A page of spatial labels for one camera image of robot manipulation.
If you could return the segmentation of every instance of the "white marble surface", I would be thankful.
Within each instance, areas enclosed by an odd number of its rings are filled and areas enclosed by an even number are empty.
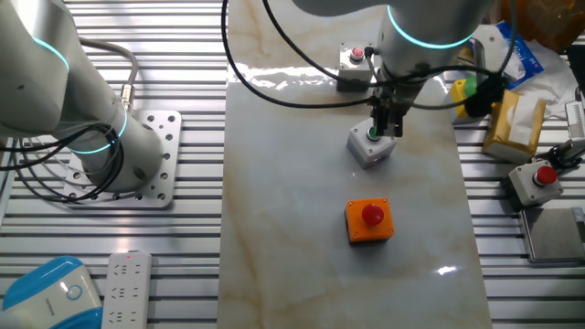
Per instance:
[[[339,42],[375,41],[384,14],[319,18],[290,0],[271,4],[299,47],[329,67]],[[232,0],[229,12],[234,57],[260,90],[306,103],[351,99],[278,39],[260,1]],[[418,101],[444,92],[431,80]],[[219,329],[491,327],[448,113],[410,111],[391,158],[364,171],[346,138],[368,112],[282,108],[229,83]],[[346,201],[382,196],[396,234],[350,247]]]

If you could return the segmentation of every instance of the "red push button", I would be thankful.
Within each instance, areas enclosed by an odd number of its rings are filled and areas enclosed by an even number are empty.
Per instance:
[[[376,204],[369,204],[362,210],[362,218],[369,225],[375,226],[384,220],[384,209]]]
[[[535,179],[538,183],[544,185],[553,184],[557,181],[557,172],[555,169],[549,166],[543,166],[538,168],[537,174],[535,175]]]
[[[364,59],[364,49],[362,48],[353,48],[351,50],[351,59],[355,61],[360,61]]]

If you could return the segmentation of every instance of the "white robotic arm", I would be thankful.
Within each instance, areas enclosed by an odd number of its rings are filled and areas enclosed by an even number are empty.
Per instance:
[[[378,78],[393,80],[425,69],[453,63],[494,0],[293,0],[309,14],[338,16],[373,5],[387,5],[378,32]],[[388,100],[373,111],[378,135],[401,136],[402,117],[426,79],[378,88]]]
[[[73,16],[60,0],[0,0],[0,136],[51,134],[62,140],[73,123],[110,125],[123,146],[123,167],[108,192],[132,192],[158,171],[163,146],[152,128],[127,113],[83,51]],[[100,133],[68,147],[98,185],[112,154]]]

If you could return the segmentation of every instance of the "power strip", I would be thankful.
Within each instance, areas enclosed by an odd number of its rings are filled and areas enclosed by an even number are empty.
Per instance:
[[[151,264],[147,252],[110,256],[101,329],[146,328]]]

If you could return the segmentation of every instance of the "blue and white box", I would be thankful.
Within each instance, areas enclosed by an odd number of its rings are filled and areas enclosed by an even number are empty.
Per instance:
[[[100,329],[100,295],[83,263],[63,256],[18,279],[3,309],[34,329]]]

